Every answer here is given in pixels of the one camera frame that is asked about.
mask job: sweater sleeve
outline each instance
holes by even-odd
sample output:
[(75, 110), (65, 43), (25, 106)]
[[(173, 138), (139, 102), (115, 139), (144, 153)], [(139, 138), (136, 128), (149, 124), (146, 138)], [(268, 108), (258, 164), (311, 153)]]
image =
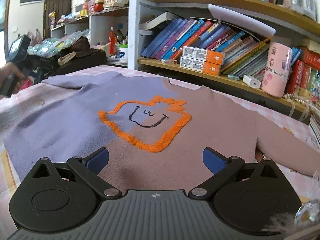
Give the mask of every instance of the sweater sleeve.
[(57, 75), (49, 77), (42, 81), (57, 87), (63, 88), (82, 88), (86, 84), (101, 85), (110, 81), (111, 79), (122, 76), (119, 72), (108, 71), (99, 75), (81, 75), (81, 76), (68, 76), (68, 75)]
[(320, 153), (266, 117), (255, 113), (257, 148), (276, 163), (312, 176), (320, 171)]

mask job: device screen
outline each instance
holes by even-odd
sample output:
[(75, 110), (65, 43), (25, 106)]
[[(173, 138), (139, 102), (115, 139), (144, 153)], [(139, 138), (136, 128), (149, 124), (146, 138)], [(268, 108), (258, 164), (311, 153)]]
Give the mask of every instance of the device screen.
[(22, 40), (22, 37), (17, 39), (15, 42), (12, 43), (11, 49), (9, 51), (9, 57), (12, 56), (13, 53), (18, 51), (18, 48), (19, 48), (21, 40)]

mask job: pink bottle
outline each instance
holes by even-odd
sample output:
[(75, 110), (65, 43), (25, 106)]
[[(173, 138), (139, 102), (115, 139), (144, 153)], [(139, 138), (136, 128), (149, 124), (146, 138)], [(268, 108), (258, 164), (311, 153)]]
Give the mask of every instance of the pink bottle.
[(266, 71), (263, 76), (262, 90), (281, 98), (287, 84), (292, 49), (280, 43), (270, 43)]

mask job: gray ribbed panel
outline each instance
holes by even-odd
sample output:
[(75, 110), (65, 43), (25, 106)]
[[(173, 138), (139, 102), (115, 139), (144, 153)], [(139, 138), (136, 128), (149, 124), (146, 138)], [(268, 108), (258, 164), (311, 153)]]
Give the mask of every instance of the gray ribbed panel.
[(248, 236), (222, 223), (205, 201), (182, 190), (130, 190), (119, 200), (105, 201), (96, 215), (79, 228), (59, 234), (16, 232), (10, 240), (279, 240)]

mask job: pink sleeve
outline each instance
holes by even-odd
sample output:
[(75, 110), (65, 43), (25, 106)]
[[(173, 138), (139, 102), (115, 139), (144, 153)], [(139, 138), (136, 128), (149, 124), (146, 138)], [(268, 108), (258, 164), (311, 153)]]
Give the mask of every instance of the pink sleeve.
[(306, 175), (320, 171), (320, 153), (257, 112), (255, 120), (257, 148), (265, 156)]

